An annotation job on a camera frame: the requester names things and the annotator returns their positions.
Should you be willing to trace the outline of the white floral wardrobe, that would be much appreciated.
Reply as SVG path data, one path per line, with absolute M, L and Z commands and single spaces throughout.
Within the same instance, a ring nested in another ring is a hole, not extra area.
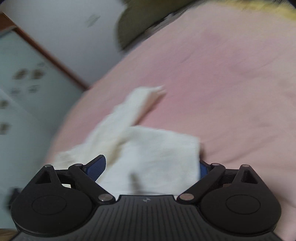
M 46 162 L 51 141 L 87 85 L 1 14 L 1 228 L 15 228 L 9 192 Z

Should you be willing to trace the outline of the yellow patterned quilt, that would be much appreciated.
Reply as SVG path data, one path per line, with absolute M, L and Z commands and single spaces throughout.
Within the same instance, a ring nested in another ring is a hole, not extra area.
M 214 1 L 223 6 L 231 6 L 240 10 L 260 11 L 281 16 L 295 22 L 295 1 Z

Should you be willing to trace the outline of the pink bed blanket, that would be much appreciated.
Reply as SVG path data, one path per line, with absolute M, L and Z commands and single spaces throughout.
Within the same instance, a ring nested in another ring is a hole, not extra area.
M 295 22 L 209 1 L 142 42 L 69 112 L 48 163 L 82 144 L 139 87 L 164 89 L 138 125 L 195 136 L 210 163 L 250 165 L 295 240 Z

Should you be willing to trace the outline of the olive striped headboard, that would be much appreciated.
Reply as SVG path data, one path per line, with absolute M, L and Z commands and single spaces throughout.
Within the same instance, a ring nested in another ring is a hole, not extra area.
M 168 15 L 196 5 L 191 0 L 132 0 L 124 1 L 126 9 L 118 19 L 116 35 L 121 50 L 128 48 L 133 41 L 151 26 L 164 20 Z

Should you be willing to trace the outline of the white textured pants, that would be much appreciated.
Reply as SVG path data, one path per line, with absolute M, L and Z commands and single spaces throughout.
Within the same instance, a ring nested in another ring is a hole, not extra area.
M 200 142 L 195 136 L 138 125 L 163 95 L 161 86 L 136 88 L 82 144 L 56 154 L 53 166 L 67 169 L 103 155 L 106 169 L 97 183 L 114 197 L 178 196 L 200 179 Z

